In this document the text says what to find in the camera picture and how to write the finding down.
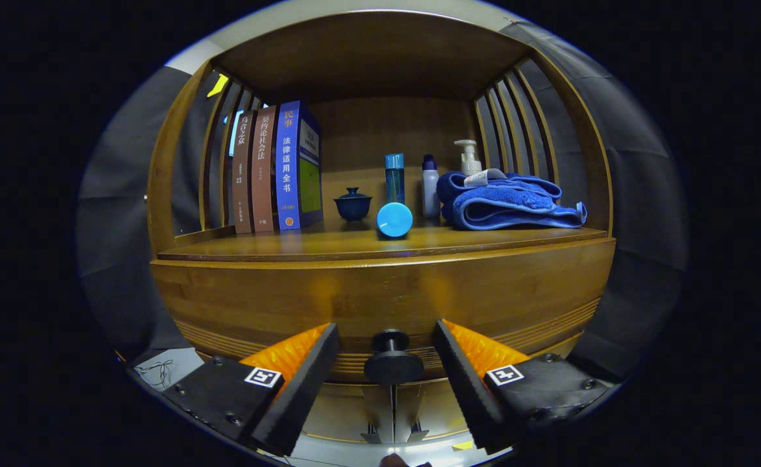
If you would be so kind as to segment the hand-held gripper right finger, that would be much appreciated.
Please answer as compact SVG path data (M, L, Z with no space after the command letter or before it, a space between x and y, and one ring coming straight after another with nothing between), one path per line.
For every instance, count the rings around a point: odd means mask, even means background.
M489 454L565 431L613 389L556 353L529 357L447 320L434 346L475 446Z

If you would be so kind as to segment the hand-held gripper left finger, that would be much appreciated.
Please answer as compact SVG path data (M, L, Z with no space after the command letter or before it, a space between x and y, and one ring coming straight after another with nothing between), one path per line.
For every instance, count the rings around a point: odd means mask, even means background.
M240 361L212 358L162 395L223 437L288 456L338 352L337 325L326 323Z

